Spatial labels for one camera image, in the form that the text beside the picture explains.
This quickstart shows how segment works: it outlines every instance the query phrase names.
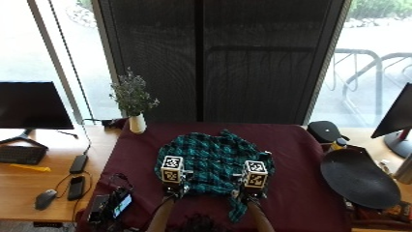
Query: wooden desk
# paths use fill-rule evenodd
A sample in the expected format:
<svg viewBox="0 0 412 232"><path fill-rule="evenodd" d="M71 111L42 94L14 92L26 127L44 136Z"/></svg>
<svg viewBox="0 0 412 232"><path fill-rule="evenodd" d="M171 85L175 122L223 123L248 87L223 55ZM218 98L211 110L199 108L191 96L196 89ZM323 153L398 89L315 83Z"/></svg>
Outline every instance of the wooden desk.
<svg viewBox="0 0 412 232"><path fill-rule="evenodd" d="M92 189L80 200L76 211L88 206L94 185L99 179L107 159L116 144L120 130L106 130L103 126L86 126L92 147L90 149L90 161L86 170L94 175ZM40 172L31 169L12 167L8 163L0 163L0 219L27 221L72 221L76 201L67 200L67 193L56 199L50 208L38 211L34 202L38 194L47 189L54 189L56 184L68 175L75 156L86 151L90 140L86 137L80 126L75 130L66 130L79 135L63 134L56 130L36 130L30 134L31 138L50 147L50 151L39 163L39 166L48 166L52 172ZM22 133L22 130L0 130L0 139L10 138ZM90 176L86 174L90 187ZM62 195L71 178L60 184L58 195Z"/></svg>

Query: window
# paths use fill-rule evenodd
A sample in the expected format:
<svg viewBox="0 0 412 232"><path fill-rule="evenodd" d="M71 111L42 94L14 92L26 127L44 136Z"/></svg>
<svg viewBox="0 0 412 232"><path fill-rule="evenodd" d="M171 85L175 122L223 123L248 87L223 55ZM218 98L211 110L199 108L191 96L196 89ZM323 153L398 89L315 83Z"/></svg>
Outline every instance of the window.
<svg viewBox="0 0 412 232"><path fill-rule="evenodd" d="M51 80L74 123L120 117L87 2L0 1L0 80Z"/></svg>
<svg viewBox="0 0 412 232"><path fill-rule="evenodd" d="M310 122L375 128L412 81L412 0L355 0Z"/></svg>

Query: black monitor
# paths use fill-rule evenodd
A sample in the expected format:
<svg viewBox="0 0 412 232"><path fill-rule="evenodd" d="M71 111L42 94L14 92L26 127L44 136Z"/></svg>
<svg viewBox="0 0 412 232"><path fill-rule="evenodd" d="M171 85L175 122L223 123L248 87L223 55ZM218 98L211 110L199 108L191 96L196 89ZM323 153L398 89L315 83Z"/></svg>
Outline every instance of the black monitor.
<svg viewBox="0 0 412 232"><path fill-rule="evenodd" d="M380 125L372 134L372 138L384 135L387 146L396 154L407 158L412 153L412 141L408 140L411 128L412 84L407 83Z"/></svg>
<svg viewBox="0 0 412 232"><path fill-rule="evenodd" d="M35 129L74 129L52 81L0 81L0 129L24 129L24 133L0 141L0 144L24 140Z"/></svg>

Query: cell phone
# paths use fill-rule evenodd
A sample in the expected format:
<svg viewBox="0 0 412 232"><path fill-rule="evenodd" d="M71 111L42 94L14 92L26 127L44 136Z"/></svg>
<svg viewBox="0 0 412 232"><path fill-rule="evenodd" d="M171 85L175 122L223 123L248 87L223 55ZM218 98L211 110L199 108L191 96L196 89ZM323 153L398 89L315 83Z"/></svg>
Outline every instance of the cell phone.
<svg viewBox="0 0 412 232"><path fill-rule="evenodd" d="M67 200L72 201L72 200L78 200L83 197L84 185L86 185L86 177L84 176L72 177L72 179L70 181Z"/></svg>
<svg viewBox="0 0 412 232"><path fill-rule="evenodd" d="M119 205L118 205L118 206L115 207L115 209L114 209L114 218L118 218L118 216L119 216L120 213L127 209L127 207L130 206L130 204L131 204L131 194L128 193L128 194L123 197L123 199L122 199Z"/></svg>

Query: monitor stand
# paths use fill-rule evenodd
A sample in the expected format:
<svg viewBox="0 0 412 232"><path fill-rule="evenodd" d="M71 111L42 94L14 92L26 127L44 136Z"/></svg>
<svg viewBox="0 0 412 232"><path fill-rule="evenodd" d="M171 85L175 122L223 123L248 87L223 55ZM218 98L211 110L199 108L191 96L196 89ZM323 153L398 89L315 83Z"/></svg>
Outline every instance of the monitor stand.
<svg viewBox="0 0 412 232"><path fill-rule="evenodd" d="M34 129L26 129L24 130L24 133L16 137L12 137L12 138L8 138L8 139L4 139L0 141L0 144L4 144L4 143L10 143L10 142L16 142L16 141L24 141L24 142L28 142L34 145L38 145L46 149L50 149L46 145L43 145L42 143L36 142L35 140L30 139L28 138L28 135L30 133L34 131Z"/></svg>
<svg viewBox="0 0 412 232"><path fill-rule="evenodd" d="M412 141L408 140L411 129L406 129L384 136L390 149L402 157L407 158L412 153Z"/></svg>

